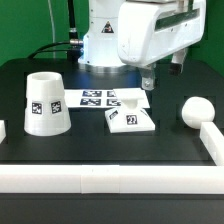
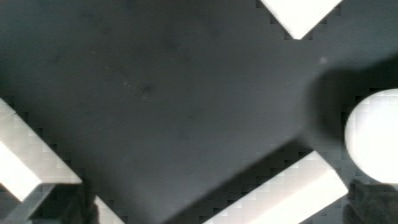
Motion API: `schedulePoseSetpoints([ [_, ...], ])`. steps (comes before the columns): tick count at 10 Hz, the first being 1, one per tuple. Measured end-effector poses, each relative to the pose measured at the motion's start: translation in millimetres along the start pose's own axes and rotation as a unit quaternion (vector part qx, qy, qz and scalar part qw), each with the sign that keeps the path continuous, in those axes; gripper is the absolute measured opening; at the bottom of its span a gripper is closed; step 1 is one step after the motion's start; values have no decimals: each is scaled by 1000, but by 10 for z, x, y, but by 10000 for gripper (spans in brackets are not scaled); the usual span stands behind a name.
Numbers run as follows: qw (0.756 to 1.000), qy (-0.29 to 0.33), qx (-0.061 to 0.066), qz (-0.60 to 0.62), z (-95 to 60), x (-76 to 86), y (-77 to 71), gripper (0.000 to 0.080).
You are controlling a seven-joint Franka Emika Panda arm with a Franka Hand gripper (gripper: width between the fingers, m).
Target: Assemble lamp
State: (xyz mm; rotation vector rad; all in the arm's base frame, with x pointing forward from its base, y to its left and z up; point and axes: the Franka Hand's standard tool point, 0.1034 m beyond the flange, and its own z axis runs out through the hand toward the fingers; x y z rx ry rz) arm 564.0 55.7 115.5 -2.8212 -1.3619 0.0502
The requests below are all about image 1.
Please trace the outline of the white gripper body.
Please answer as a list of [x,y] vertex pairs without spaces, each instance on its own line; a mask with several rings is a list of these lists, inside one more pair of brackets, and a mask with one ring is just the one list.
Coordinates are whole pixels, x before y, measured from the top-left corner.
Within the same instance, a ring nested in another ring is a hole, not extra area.
[[145,67],[200,41],[206,0],[126,1],[118,15],[118,55]]

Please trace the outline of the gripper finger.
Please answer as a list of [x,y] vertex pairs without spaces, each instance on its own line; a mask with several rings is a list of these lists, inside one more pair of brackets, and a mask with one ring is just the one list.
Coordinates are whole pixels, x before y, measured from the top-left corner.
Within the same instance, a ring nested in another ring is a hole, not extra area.
[[155,88],[155,65],[150,64],[144,68],[140,68],[140,75],[142,78],[142,88],[144,90],[153,90]]
[[180,75],[182,73],[187,53],[188,49],[183,48],[173,54],[169,67],[169,73],[171,75]]

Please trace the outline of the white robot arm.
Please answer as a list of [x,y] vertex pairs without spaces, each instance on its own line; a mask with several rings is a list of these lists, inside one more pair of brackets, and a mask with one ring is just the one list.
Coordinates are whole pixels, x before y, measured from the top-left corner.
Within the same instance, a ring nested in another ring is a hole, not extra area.
[[188,47],[204,33],[206,0],[89,0],[89,30],[79,65],[96,73],[140,70],[142,88],[155,86],[156,62],[170,56],[179,75]]

